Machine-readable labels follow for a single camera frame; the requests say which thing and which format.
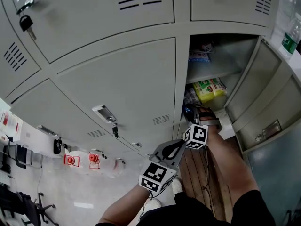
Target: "snack package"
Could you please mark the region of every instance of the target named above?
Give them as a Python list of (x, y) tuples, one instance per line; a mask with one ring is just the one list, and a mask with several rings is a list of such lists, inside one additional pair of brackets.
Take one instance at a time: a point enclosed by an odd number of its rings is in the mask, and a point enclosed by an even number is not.
[(191, 96), (194, 105), (196, 105), (196, 106), (201, 106), (202, 105), (202, 103), (198, 99), (198, 96), (197, 96), (196, 92), (194, 91), (193, 87), (188, 88), (187, 92)]
[(189, 52), (188, 62), (206, 62), (209, 63), (210, 59), (206, 53)]
[(214, 93), (214, 96), (224, 96), (227, 94), (227, 88), (223, 85), (219, 78), (210, 79), (210, 84)]
[(193, 83), (193, 88), (202, 103), (214, 99), (213, 89), (209, 80)]

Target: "open locker door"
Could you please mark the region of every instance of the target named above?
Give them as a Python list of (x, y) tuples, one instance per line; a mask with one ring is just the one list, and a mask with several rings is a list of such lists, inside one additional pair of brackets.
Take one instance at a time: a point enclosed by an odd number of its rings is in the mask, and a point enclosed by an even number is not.
[(267, 139), (263, 130), (274, 122), (281, 130), (296, 122), (301, 117), (300, 105), (299, 79), (278, 50), (260, 37), (225, 104), (242, 152)]

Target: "locker handle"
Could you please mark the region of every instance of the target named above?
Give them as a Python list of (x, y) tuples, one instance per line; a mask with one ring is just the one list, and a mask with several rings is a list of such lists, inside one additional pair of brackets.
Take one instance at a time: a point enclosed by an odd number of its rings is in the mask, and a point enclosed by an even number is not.
[(57, 137), (57, 136), (58, 136), (57, 133), (53, 132), (52, 130), (46, 128), (46, 127), (43, 126), (43, 125), (40, 125), (40, 126), (38, 126), (37, 128), (40, 129), (40, 130), (43, 131), (43, 132), (46, 132), (47, 134), (51, 135), (52, 137)]
[(115, 116), (109, 111), (109, 109), (105, 105), (100, 105), (92, 108), (101, 119), (103, 119), (106, 123), (114, 123), (117, 121)]

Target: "shoe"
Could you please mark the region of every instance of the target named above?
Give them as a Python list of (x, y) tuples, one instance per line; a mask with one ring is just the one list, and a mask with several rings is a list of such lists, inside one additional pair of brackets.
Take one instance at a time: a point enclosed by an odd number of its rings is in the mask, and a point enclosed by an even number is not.
[(161, 208), (162, 204), (158, 199), (153, 199), (153, 200), (149, 200), (144, 204), (144, 213), (146, 213), (147, 211), (153, 210), (153, 209), (158, 209)]
[(147, 206), (150, 207), (150, 210), (153, 210), (153, 209), (161, 208), (162, 204), (158, 199), (153, 199), (147, 204)]
[(181, 181), (178, 178), (175, 178), (171, 183), (171, 187), (173, 188), (174, 195), (183, 192), (183, 186)]

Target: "wooden floor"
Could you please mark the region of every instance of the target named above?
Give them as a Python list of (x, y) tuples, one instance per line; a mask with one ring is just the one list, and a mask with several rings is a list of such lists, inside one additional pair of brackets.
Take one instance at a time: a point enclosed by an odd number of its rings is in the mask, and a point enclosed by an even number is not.
[[(227, 141), (239, 153), (236, 139), (232, 137)], [(185, 150), (180, 162), (185, 192), (189, 197), (205, 204), (218, 220), (231, 222), (232, 202), (229, 188), (209, 151), (208, 165), (207, 170), (206, 152), (203, 148)]]

